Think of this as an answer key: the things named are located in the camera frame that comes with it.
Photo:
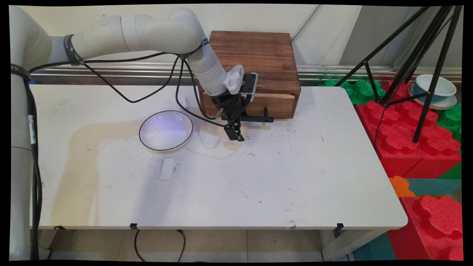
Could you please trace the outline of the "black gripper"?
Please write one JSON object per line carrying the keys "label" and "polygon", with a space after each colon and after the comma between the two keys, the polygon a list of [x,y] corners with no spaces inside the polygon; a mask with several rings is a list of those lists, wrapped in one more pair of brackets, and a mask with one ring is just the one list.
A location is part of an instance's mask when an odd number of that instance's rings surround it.
{"label": "black gripper", "polygon": [[212,98],[214,106],[220,110],[222,109],[223,118],[228,124],[224,127],[230,141],[245,141],[241,132],[241,115],[246,111],[247,98],[241,94],[226,94]]}

